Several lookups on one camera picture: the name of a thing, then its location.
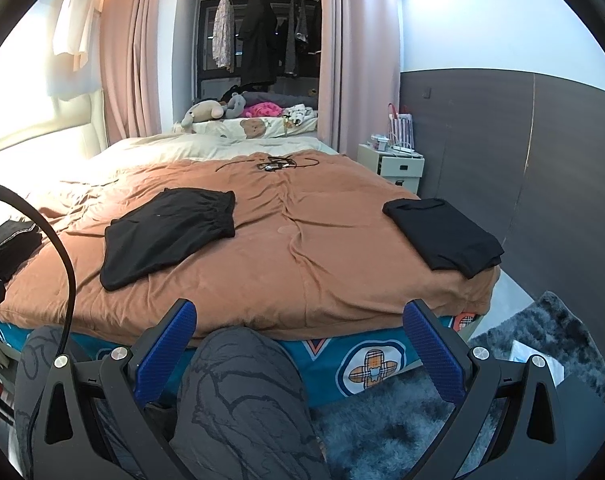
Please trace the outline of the white hanging shirt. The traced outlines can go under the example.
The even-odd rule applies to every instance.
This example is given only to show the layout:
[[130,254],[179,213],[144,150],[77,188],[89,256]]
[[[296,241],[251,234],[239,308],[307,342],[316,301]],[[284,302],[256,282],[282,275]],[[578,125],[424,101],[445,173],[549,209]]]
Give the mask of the white hanging shirt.
[[63,0],[52,40],[55,56],[71,58],[72,69],[88,63],[95,0]]

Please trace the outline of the white patterned cloth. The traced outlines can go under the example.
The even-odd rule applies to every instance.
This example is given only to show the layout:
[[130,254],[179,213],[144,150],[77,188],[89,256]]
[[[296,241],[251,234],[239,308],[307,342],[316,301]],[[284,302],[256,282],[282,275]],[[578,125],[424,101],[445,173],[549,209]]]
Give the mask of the white patterned cloth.
[[312,107],[300,103],[283,108],[281,117],[287,128],[295,128],[301,126],[304,122],[308,122],[310,119],[316,119],[318,112]]

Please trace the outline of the striped paper bag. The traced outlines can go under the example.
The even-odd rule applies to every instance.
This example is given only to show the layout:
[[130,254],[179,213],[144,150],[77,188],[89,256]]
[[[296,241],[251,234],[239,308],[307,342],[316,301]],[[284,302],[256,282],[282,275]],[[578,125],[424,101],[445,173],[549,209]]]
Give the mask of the striped paper bag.
[[398,150],[414,150],[413,117],[400,110],[393,103],[388,104],[389,128],[391,128],[391,146]]

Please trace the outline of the hanging black coat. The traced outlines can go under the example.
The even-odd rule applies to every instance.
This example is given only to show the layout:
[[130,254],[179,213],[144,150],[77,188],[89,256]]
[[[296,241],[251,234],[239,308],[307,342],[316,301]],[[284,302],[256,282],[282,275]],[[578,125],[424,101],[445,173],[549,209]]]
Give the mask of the hanging black coat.
[[242,41],[240,82],[266,90],[278,77],[276,28],[270,0],[248,0],[237,38]]

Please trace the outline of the pink curtain left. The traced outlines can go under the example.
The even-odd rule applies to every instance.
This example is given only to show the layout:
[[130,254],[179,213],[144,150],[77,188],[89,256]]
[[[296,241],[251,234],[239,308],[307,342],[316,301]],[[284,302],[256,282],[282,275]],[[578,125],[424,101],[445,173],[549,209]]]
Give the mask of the pink curtain left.
[[110,144],[160,131],[159,0],[104,0],[100,58]]

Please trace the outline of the black pants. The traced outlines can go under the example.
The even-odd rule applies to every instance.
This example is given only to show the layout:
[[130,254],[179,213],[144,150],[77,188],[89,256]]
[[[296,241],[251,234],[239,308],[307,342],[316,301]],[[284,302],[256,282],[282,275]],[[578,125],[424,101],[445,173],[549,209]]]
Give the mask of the black pants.
[[235,235],[232,191],[166,188],[110,222],[100,282],[109,292],[176,266],[206,245]]

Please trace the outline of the grey patterned trouser leg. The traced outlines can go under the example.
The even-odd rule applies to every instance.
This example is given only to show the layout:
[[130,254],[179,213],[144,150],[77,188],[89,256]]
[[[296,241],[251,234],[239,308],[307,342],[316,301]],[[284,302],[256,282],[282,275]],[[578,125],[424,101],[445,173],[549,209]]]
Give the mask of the grey patterned trouser leg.
[[[29,335],[15,384],[20,466],[32,479],[29,423],[56,358],[62,328]],[[97,413],[119,465],[146,479],[104,401]],[[182,376],[173,451],[197,479],[331,479],[298,370],[275,341],[248,327],[209,334]]]

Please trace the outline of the white bedside cabinet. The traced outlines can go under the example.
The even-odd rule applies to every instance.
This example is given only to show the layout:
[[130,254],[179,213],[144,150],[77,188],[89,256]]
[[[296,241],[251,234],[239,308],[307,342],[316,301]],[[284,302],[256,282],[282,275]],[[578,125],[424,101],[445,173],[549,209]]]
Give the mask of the white bedside cabinet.
[[424,157],[417,153],[377,151],[369,144],[360,144],[357,162],[392,184],[417,194],[425,166]]

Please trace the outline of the orange-brown bed blanket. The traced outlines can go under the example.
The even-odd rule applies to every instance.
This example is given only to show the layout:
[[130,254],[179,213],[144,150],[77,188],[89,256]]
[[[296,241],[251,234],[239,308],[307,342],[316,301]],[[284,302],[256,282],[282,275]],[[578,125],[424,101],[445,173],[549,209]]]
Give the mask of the orange-brown bed blanket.
[[[397,327],[415,298],[437,315],[488,311],[499,269],[432,270],[384,214],[404,188],[344,156],[303,151],[273,172],[266,159],[92,169],[30,192],[74,265],[74,330],[130,344],[179,298],[196,305],[197,338],[232,325],[285,340]],[[98,278],[106,228],[169,188],[233,192],[234,236],[110,292]]]

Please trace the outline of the dark shaggy rug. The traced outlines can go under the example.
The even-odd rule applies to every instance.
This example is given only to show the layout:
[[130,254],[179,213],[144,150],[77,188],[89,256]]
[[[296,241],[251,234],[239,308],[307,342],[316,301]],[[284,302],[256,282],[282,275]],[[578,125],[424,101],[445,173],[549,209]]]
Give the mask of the dark shaggy rug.
[[[470,340],[498,359],[513,342],[556,359],[605,404],[605,361],[587,326],[554,292]],[[453,406],[440,399],[424,370],[391,377],[371,391],[311,412],[332,479],[399,479],[443,428]]]

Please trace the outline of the grey plush toy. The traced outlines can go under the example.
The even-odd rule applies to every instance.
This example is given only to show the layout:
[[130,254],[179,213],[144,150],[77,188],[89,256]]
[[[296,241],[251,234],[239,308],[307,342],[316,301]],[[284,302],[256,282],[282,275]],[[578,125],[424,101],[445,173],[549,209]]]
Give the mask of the grey plush toy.
[[246,100],[244,99],[244,96],[234,92],[229,101],[226,102],[224,106],[223,117],[225,119],[239,118],[240,116],[242,116],[245,110],[245,106]]

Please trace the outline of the pink curtain right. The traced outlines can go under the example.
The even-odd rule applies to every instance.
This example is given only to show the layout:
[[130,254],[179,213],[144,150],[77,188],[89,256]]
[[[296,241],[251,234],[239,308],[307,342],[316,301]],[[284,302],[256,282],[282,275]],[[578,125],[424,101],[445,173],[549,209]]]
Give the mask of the pink curtain right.
[[319,139],[351,158],[400,96],[399,0],[321,0]]

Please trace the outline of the hanging floral garment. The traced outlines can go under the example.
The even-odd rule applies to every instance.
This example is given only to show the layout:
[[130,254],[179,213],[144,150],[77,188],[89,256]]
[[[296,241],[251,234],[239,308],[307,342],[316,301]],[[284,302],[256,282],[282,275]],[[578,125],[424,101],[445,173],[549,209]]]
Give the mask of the hanging floral garment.
[[232,73],[235,58],[235,18],[231,0],[220,0],[214,14],[212,58],[218,68]]

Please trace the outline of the cream bear pillow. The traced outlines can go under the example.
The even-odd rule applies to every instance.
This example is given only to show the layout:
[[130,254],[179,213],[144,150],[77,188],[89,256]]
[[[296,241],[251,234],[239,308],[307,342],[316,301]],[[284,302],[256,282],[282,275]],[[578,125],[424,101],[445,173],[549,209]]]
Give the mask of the cream bear pillow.
[[295,125],[283,117],[255,117],[199,122],[193,124],[192,129],[196,134],[221,136],[231,140],[247,140],[316,133],[317,125],[318,118],[316,117],[304,119],[299,125]]

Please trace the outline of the dark clothes pile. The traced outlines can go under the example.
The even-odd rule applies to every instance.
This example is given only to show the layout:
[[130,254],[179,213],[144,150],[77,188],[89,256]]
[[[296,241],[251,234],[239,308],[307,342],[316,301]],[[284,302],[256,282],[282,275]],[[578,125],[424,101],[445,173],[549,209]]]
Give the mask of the dark clothes pile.
[[11,281],[16,271],[40,247],[42,234],[31,221],[7,220],[0,225],[0,280]]

